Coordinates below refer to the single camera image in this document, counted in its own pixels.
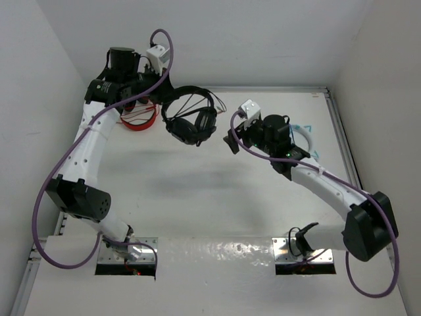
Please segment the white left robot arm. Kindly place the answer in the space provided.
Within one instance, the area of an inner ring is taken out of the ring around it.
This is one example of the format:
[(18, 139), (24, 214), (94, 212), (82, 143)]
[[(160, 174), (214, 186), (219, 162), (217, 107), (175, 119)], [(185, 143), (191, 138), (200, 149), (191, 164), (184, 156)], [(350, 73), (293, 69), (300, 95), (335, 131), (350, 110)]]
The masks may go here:
[(104, 69), (87, 88), (74, 143), (41, 189), (62, 212), (100, 233), (121, 257), (133, 256), (141, 246), (135, 244), (131, 226), (111, 209), (111, 195), (97, 188), (97, 178), (106, 144), (121, 114), (143, 98), (158, 103), (173, 89), (169, 80), (173, 49), (153, 44), (145, 58), (149, 63), (140, 72), (141, 55), (134, 49), (108, 50)]

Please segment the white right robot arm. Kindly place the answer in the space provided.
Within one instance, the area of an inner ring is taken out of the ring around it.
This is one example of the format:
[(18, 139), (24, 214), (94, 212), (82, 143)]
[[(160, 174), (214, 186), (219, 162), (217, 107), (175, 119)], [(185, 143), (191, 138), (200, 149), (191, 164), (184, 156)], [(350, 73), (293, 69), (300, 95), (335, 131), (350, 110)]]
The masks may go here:
[(343, 219), (339, 226), (310, 223), (295, 233), (295, 247), (305, 256), (318, 248), (348, 251), (367, 262), (399, 231), (390, 199), (382, 192), (358, 191), (349, 183), (324, 171), (311, 154), (291, 139), (289, 118), (269, 115), (254, 122), (232, 126), (224, 141), (236, 154), (241, 148), (255, 147), (272, 168), (288, 180), (305, 187), (327, 203)]

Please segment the black over-ear headphones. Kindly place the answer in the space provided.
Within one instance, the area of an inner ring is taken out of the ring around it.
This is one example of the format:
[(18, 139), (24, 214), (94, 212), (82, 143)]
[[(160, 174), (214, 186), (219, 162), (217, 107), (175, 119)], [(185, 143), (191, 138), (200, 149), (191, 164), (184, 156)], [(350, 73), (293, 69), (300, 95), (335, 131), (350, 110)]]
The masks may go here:
[[(166, 112), (169, 106), (184, 95), (200, 95), (209, 104), (185, 114), (179, 115), (177, 113), (173, 117), (168, 117)], [(205, 88), (182, 86), (173, 89), (162, 98), (161, 116), (166, 125), (166, 130), (186, 145), (199, 147), (208, 140), (216, 131), (217, 115), (211, 92)]]

